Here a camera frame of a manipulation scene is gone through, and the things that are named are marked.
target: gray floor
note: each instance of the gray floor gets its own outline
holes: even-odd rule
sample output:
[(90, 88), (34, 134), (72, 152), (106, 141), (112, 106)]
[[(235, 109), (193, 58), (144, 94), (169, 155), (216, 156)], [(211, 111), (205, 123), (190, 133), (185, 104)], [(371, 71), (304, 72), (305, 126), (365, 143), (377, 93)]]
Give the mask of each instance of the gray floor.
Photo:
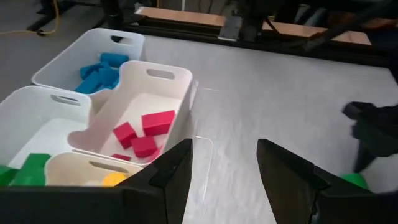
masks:
[[(24, 30), (40, 18), (32, 1), (0, 0), (0, 32)], [(0, 100), (30, 84), (32, 75), (90, 29), (101, 17), (98, 8), (76, 6), (62, 15), (56, 34), (0, 35)], [(51, 22), (43, 30), (52, 30)]]

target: yellow cable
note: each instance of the yellow cable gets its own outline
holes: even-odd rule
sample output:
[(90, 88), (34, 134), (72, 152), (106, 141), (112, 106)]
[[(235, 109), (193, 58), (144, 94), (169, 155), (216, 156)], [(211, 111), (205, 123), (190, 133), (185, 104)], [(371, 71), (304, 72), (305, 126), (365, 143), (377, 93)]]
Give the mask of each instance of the yellow cable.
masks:
[[(54, 34), (58, 29), (58, 26), (60, 23), (60, 12), (58, 10), (57, 0), (53, 0), (53, 4), (54, 4), (54, 9), (55, 9), (55, 27), (53, 30), (48, 31), (48, 32), (41, 32), (41, 34), (44, 34), (44, 35)], [(6, 35), (6, 34), (37, 34), (37, 33), (35, 31), (30, 31), (30, 30), (14, 30), (14, 31), (0, 32), (0, 35)]]

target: black metal frame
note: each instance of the black metal frame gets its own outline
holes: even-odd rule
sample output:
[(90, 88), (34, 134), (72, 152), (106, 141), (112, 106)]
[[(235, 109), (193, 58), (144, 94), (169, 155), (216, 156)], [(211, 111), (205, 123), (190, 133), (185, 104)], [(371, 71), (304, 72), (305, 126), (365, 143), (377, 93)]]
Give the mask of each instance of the black metal frame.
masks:
[(329, 41), (306, 52), (289, 46), (289, 43), (306, 40), (306, 37), (276, 34), (271, 30), (263, 30), (255, 42), (221, 40), (218, 38), (221, 30), (219, 26), (153, 19), (136, 14), (129, 20), (124, 20), (122, 10), (115, 2), (117, 1), (101, 0), (110, 29), (385, 68), (389, 66), (391, 57), (391, 49), (338, 41)]

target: black cable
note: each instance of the black cable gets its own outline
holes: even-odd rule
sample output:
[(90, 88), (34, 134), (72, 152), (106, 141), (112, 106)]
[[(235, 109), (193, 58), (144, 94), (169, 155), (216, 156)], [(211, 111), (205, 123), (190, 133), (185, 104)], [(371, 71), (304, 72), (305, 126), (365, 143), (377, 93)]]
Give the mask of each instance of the black cable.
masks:
[(265, 18), (266, 23), (271, 27), (271, 29), (279, 34), (279, 31), (274, 27), (272, 22), (268, 19), (268, 16)]
[(209, 4), (209, 7), (207, 8), (207, 14), (209, 14), (210, 13), (210, 11), (211, 11), (211, 8), (213, 7), (213, 3), (214, 3), (214, 0), (210, 0), (210, 4)]
[(201, 12), (201, 0), (198, 0), (198, 10), (199, 10), (199, 12)]

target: white plastic bin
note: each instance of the white plastic bin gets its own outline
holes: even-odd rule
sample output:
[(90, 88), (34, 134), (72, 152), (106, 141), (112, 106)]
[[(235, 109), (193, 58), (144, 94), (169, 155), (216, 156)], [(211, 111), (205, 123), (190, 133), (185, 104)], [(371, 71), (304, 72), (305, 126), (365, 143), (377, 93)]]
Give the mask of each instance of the white plastic bin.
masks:
[(32, 153), (71, 151), (70, 132), (84, 130), (90, 119), (88, 96), (27, 86), (0, 103), (0, 164), (21, 168)]
[[(127, 39), (114, 42), (112, 36)], [(97, 28), (84, 33), (73, 44), (46, 64), (32, 77), (38, 86), (73, 91), (80, 83), (80, 68), (100, 61), (100, 54), (111, 52), (128, 55), (130, 60), (143, 60), (145, 37), (140, 34)], [(93, 109), (97, 112), (109, 98), (112, 90), (104, 89), (89, 94)]]
[[(146, 166), (176, 145), (185, 119), (190, 112), (192, 74), (184, 68), (149, 62), (126, 62), (120, 68), (120, 84), (85, 131), (68, 137), (69, 144), (83, 152), (111, 156), (132, 157), (131, 162)], [(132, 148), (124, 150), (113, 134), (113, 129), (128, 121), (137, 135), (143, 136), (141, 116), (175, 110), (176, 115), (168, 134), (156, 136), (160, 151), (139, 159)]]
[(142, 168), (133, 164), (64, 152), (49, 159), (45, 164), (45, 184), (58, 186), (101, 187), (102, 180), (113, 172), (130, 177)]

